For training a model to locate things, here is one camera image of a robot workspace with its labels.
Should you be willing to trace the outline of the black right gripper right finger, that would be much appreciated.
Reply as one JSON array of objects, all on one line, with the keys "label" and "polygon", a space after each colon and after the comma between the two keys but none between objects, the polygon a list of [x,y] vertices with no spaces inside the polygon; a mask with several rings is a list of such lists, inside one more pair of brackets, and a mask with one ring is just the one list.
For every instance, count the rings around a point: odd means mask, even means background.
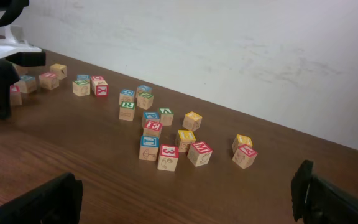
[{"label": "black right gripper right finger", "polygon": [[293,218],[304,224],[358,224],[358,199],[313,174],[305,160],[291,180]]}]

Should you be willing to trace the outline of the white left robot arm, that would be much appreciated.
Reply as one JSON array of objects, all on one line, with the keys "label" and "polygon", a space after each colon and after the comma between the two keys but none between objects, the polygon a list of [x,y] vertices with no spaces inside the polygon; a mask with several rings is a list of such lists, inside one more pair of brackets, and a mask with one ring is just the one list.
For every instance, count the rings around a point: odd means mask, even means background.
[{"label": "white left robot arm", "polygon": [[21,67],[44,66],[45,51],[24,39],[21,26],[6,26],[5,38],[0,39],[0,119],[11,116],[10,86],[19,81],[13,65]]}]

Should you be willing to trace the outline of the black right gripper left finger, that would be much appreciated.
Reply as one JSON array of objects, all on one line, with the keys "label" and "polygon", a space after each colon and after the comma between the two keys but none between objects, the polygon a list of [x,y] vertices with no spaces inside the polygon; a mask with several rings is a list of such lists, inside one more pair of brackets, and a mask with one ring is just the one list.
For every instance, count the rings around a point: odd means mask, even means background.
[{"label": "black right gripper left finger", "polygon": [[82,199],[82,181],[66,173],[1,205],[0,224],[78,224]]}]

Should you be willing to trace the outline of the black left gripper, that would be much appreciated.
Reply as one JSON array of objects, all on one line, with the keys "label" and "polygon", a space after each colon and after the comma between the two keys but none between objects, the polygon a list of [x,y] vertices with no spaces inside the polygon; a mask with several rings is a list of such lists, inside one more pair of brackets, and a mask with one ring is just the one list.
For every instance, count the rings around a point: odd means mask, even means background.
[{"label": "black left gripper", "polygon": [[39,67],[46,64],[46,52],[18,52],[0,59],[0,120],[11,117],[9,87],[19,81],[19,75],[13,65],[21,67]]}]

